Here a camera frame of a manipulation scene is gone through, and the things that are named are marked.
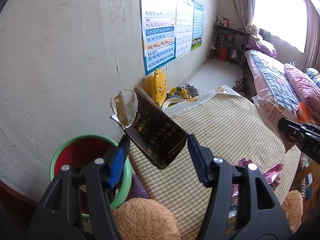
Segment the brown plush teddy bear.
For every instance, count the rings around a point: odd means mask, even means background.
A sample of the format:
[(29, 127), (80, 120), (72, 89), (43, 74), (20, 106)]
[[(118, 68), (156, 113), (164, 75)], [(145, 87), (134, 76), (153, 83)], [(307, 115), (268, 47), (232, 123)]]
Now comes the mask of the brown plush teddy bear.
[[(288, 192), (282, 208), (291, 231), (295, 233), (303, 216), (300, 192)], [(182, 235), (173, 213), (153, 199), (130, 199), (115, 209), (113, 215), (122, 239), (195, 239), (198, 233), (192, 229)]]

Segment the pink quilt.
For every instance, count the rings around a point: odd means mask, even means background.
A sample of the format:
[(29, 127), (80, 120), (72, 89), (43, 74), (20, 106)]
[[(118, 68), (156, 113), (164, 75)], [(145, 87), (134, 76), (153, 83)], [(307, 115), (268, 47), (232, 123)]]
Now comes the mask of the pink quilt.
[(296, 96), (308, 109), (312, 118), (319, 122), (319, 88), (307, 74), (291, 64), (284, 64), (285, 75)]

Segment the dark metal shelf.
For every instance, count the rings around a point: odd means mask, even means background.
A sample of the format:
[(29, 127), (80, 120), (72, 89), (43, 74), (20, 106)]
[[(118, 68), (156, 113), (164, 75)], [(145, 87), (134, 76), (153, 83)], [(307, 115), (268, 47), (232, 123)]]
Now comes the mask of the dark metal shelf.
[(245, 51), (250, 34), (241, 29), (214, 24), (213, 40), (210, 48), (210, 57), (219, 59), (222, 47), (228, 48), (226, 61), (232, 61), (240, 67), (245, 62)]

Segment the shoes on floor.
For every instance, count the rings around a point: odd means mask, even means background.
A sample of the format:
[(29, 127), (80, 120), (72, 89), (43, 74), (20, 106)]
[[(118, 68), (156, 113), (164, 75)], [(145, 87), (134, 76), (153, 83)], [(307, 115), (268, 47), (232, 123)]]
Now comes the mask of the shoes on floor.
[(233, 90), (236, 92), (244, 92), (245, 91), (245, 77), (240, 76), (233, 86)]

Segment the white pink paper bag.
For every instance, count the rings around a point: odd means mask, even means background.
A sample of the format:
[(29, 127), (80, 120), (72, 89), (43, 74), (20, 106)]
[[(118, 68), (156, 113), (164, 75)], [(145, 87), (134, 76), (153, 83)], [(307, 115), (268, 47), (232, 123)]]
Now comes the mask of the white pink paper bag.
[(252, 100), (263, 123), (281, 140), (285, 152), (289, 151), (294, 144), (289, 142), (285, 134), (279, 130), (278, 121), (281, 118), (287, 118), (299, 122), (298, 118), (271, 98), (262, 99), (256, 95)]

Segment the red container on floor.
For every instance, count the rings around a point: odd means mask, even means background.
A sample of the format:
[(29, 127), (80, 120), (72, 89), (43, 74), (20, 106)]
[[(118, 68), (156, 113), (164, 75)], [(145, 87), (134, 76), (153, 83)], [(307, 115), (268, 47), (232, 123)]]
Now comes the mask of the red container on floor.
[(219, 52), (219, 60), (220, 61), (226, 61), (227, 53), (228, 53), (228, 48), (227, 47), (222, 47), (220, 49), (220, 52)]

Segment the white chart wall poster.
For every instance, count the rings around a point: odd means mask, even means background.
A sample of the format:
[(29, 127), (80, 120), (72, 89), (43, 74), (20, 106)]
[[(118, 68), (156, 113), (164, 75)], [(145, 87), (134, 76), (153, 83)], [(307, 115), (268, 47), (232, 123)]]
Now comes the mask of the white chart wall poster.
[(177, 0), (176, 7), (176, 58), (191, 51), (194, 6), (192, 0)]

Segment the yellow checked tablecloth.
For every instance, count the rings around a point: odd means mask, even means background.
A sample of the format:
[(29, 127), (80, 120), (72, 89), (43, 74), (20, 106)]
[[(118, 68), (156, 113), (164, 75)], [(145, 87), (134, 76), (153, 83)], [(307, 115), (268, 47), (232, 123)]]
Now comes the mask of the yellow checked tablecloth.
[[(217, 93), (206, 102), (172, 116), (176, 124), (193, 133), (200, 145), (232, 165), (239, 159), (253, 161), (261, 172), (283, 165), (276, 197), (283, 202), (295, 176), (300, 150), (286, 151), (281, 140), (268, 129), (255, 105), (246, 98)], [(195, 239), (200, 229), (210, 189), (198, 180), (188, 150), (184, 148), (165, 169), (153, 166), (140, 150), (130, 147), (130, 162), (148, 195), (175, 216), (181, 239)]]

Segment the yellow duck potty seat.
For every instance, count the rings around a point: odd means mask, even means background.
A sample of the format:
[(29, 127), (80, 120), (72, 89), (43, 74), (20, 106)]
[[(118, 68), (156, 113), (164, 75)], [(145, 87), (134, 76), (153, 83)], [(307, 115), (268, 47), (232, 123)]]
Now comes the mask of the yellow duck potty seat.
[(160, 108), (168, 108), (182, 102), (194, 102), (197, 98), (184, 87), (176, 86), (167, 88), (167, 77), (165, 72), (157, 68), (152, 74), (144, 79), (143, 88)]

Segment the orange box on bed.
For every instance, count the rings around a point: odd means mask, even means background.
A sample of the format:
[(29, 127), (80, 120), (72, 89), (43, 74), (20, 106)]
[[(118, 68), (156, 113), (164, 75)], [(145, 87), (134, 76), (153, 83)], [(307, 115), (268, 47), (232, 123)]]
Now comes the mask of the orange box on bed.
[(304, 103), (302, 102), (300, 102), (297, 107), (296, 115), (300, 122), (312, 125), (315, 124), (311, 114), (309, 113), (309, 110), (305, 107)]

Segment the blue pinyin wall poster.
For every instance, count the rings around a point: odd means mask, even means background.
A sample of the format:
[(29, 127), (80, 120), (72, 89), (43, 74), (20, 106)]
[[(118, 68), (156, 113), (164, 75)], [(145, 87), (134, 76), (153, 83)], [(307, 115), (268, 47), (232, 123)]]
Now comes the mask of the blue pinyin wall poster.
[(144, 69), (148, 75), (175, 59), (176, 0), (140, 0)]

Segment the red green-rimmed trash bin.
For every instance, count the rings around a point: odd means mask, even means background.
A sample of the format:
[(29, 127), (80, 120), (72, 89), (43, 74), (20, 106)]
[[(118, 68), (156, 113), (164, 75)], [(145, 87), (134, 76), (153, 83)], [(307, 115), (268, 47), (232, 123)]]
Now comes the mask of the red green-rimmed trash bin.
[[(84, 134), (65, 141), (54, 153), (50, 168), (49, 178), (53, 180), (61, 166), (67, 164), (73, 169), (88, 165), (97, 158), (102, 158), (107, 150), (117, 147), (114, 140), (99, 134)], [(132, 171), (127, 158), (123, 161), (123, 172), (118, 183), (113, 184), (112, 189), (107, 190), (108, 201), (114, 210), (123, 204), (129, 195)]]

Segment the wooden chair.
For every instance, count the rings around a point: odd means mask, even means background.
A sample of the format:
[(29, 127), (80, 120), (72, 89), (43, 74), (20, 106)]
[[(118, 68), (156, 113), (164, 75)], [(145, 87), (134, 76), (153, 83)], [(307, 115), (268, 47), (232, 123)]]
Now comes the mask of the wooden chair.
[(297, 170), (290, 190), (297, 190), (303, 198), (304, 206), (309, 202), (319, 180), (319, 164), (309, 159), (306, 164)]

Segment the purple pillow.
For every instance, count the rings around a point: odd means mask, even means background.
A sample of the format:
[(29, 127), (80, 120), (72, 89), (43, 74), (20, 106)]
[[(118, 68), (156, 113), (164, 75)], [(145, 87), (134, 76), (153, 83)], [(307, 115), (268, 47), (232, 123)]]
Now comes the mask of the purple pillow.
[(268, 41), (265, 41), (265, 40), (261, 41), (261, 45), (259, 47), (254, 42), (254, 40), (250, 37), (249, 41), (248, 41), (248, 44), (247, 44), (247, 48), (260, 51), (260, 52), (262, 52), (262, 53), (264, 53), (264, 54), (266, 54), (266, 55), (268, 55), (268, 56), (270, 56), (272, 58), (276, 58), (277, 57), (277, 51), (276, 51), (274, 45), (271, 44)]

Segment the bed with plaid blanket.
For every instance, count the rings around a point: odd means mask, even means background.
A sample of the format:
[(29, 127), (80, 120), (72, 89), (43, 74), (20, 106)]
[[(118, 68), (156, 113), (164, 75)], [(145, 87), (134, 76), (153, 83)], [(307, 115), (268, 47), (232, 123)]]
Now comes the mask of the bed with plaid blanket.
[[(245, 56), (253, 75), (257, 96), (262, 99), (271, 98), (297, 116), (296, 110), (300, 100), (285, 75), (285, 63), (252, 49), (246, 51)], [(308, 68), (306, 72), (308, 77), (310, 70)], [(319, 88), (319, 81), (313, 82)]]

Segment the green number wall poster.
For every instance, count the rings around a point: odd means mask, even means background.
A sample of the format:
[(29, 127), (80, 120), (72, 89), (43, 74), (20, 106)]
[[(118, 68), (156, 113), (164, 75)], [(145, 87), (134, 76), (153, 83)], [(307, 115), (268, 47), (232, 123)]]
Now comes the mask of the green number wall poster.
[(195, 50), (202, 45), (203, 33), (203, 5), (194, 1), (193, 35), (191, 50)]

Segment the dark brown snack box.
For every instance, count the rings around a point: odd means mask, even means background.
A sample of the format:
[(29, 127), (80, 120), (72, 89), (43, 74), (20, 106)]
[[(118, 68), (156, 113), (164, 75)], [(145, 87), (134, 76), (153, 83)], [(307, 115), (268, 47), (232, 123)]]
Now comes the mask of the dark brown snack box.
[(131, 107), (125, 105), (122, 92), (110, 104), (113, 115), (124, 133), (159, 170), (168, 167), (184, 148), (188, 134), (176, 124), (136, 85)]

